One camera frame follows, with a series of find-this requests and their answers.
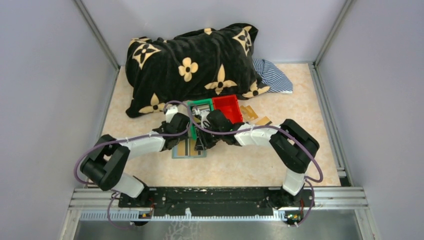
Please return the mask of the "mint green card holder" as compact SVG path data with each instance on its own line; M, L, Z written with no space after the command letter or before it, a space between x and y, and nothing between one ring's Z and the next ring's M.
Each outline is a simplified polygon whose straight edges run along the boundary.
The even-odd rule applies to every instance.
M205 158L207 152L205 150L195 150L196 141L192 138L180 141L172 148L173 159L196 159Z

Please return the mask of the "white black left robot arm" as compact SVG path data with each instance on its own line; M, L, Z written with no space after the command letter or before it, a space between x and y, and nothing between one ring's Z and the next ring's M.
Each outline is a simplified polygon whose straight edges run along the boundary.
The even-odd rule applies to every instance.
M118 139L105 134L86 154L79 170L101 190L123 193L136 206L144 207L150 200L149 187L124 173L127 162L145 154L171 150L189 138L190 122L188 116L177 112L146 135Z

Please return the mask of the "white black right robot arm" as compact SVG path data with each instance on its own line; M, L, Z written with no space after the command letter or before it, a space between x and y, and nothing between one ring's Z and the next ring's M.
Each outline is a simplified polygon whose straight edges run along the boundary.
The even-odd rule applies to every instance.
M320 148L319 142L293 119L280 125L254 125L247 122L232 123L219 110L196 111L196 134L200 145L210 149L218 141L233 146L270 147L287 167L282 184L281 199L287 206L295 206L301 200L306 172Z

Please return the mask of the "stack of cards in bin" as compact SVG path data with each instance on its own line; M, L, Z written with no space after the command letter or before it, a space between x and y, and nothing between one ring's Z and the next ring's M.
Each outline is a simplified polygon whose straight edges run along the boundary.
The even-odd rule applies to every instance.
M193 107L194 115L202 115L204 113L208 114L211 112L211 108L209 104L201 104Z

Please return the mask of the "gold card in holder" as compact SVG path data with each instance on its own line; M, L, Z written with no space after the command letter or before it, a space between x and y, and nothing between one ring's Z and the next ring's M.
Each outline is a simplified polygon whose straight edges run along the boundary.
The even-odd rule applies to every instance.
M193 139L186 139L181 141L176 146L177 157L196 157L199 155L199 151L195 150L196 141Z

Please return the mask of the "gold patterned card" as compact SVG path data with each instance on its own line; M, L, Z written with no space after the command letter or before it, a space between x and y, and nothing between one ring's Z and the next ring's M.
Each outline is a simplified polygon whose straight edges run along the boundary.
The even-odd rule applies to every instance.
M240 106L239 108L240 108L242 117L246 122L254 121L259 118L259 116L256 114L256 112L253 110L253 108L250 105Z

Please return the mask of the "gold card with stripe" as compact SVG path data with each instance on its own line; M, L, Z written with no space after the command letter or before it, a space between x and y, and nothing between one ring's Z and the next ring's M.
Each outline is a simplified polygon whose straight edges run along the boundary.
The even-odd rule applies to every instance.
M272 123L273 122L267 116L264 116L258 121L256 121L254 124L257 126L267 126L267 125L271 125Z

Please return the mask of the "red plastic bin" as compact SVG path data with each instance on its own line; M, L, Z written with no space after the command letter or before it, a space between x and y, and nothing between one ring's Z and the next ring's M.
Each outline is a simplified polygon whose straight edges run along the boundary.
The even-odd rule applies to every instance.
M212 98L215 110L220 110L233 124L243 122L238 98L235 94Z

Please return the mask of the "green plastic bin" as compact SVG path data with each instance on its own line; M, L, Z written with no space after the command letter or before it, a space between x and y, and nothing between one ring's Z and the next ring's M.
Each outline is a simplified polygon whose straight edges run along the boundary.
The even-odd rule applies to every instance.
M210 106L210 110L211 111L214 110L214 105L213 105L213 101L212 101L211 98L202 99L202 100L195 100L195 101L188 101L187 102L187 105L189 106L189 109L191 110L191 112L192 112L193 107L195 107L197 105L204 105L204 104L208 104Z

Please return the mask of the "black floral blanket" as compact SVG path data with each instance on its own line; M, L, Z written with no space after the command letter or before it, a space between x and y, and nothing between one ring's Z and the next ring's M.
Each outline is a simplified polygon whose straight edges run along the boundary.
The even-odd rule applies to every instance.
M235 95L248 100L270 90L254 68L258 29L234 23L203 28L173 39L131 39L125 64L133 88L126 114L137 118L163 110L170 101Z

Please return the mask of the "blue white striped cloth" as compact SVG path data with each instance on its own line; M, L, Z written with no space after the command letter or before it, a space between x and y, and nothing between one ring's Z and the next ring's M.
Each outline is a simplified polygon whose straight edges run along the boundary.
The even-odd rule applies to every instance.
M252 62L262 82L270 87L270 93L292 94L294 92L293 83L274 63L259 58L254 58Z

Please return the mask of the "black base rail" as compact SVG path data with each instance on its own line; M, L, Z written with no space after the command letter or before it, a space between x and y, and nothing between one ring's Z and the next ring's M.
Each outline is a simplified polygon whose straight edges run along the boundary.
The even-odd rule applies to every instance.
M155 217L271 217L281 208L315 203L310 189L296 195L281 187L151 187L138 197L119 197L120 208L148 208Z

